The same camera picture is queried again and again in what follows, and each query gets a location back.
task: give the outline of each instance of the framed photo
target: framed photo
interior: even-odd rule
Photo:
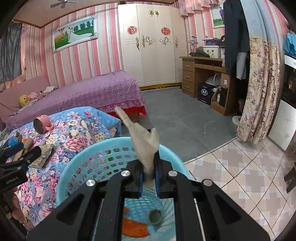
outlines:
[[[70,22],[52,31],[52,52],[98,38],[96,15]]]
[[[211,17],[213,21],[213,28],[223,28],[224,27],[224,10],[223,3],[225,1],[219,2],[217,5],[211,6]]]

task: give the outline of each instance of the blue floral bedsheet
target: blue floral bedsheet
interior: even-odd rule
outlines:
[[[71,159],[86,147],[112,138],[109,128],[121,135],[121,121],[92,107],[78,107],[53,114],[54,129],[39,135],[33,123],[13,130],[23,139],[31,137],[34,146],[54,144],[54,150],[43,169],[29,167],[28,181],[18,187],[17,196],[25,215],[25,227],[34,228],[56,207],[55,193],[59,177]]]

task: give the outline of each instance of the black gift bag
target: black gift bag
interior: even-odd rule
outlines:
[[[206,83],[199,83],[198,84],[198,91],[197,91],[197,99],[210,105],[211,98],[212,98],[212,89],[215,86],[206,84]]]

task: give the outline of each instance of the stuffed toy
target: stuffed toy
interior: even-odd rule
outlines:
[[[30,99],[29,99],[28,96],[26,96],[26,95],[22,95],[22,96],[20,97],[20,106],[21,106],[21,107],[25,107],[26,105],[29,104],[29,102],[30,102]]]

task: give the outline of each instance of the gray floor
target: gray floor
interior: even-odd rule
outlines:
[[[209,105],[182,93],[179,87],[143,91],[147,115],[139,124],[155,127],[160,143],[183,162],[204,154],[235,137],[231,116],[222,116]],[[128,130],[123,125],[123,135]]]

